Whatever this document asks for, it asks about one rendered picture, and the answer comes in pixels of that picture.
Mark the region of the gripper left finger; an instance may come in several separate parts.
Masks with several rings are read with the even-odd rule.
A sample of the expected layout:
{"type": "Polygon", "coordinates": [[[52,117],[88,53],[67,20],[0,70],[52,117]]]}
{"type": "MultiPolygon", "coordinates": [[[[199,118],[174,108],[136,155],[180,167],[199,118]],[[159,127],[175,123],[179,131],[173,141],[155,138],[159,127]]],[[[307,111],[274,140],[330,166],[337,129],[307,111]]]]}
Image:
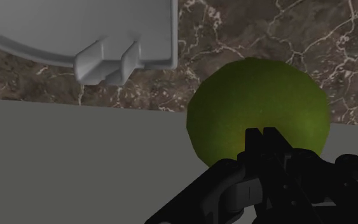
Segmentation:
{"type": "Polygon", "coordinates": [[[276,224],[279,211],[271,205],[259,161],[266,146],[279,136],[275,127],[245,131],[245,150],[236,160],[223,158],[166,203],[145,224],[233,224],[254,206],[251,224],[276,224]]]}

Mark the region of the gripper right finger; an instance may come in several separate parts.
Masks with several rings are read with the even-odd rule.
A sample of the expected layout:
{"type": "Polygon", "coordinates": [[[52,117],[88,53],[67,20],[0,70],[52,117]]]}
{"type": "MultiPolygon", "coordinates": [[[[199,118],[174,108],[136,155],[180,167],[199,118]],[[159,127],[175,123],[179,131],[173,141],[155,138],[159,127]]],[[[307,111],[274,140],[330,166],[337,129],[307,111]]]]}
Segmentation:
{"type": "Polygon", "coordinates": [[[330,163],[311,150],[293,148],[273,127],[263,136],[263,159],[278,184],[269,194],[274,206],[288,207],[295,223],[358,224],[357,155],[330,163]]]}

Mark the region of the green apple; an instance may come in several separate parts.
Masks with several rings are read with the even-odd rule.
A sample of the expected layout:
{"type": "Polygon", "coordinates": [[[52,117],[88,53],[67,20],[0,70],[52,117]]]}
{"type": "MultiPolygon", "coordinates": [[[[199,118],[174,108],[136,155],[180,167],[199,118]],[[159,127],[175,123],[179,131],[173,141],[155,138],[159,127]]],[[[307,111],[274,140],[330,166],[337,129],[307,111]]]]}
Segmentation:
{"type": "Polygon", "coordinates": [[[248,128],[275,127],[291,146],[320,155],[330,126],[327,94],[308,74],[254,57],[230,62],[202,81],[186,113],[192,147],[207,166],[235,159],[248,128]]]}

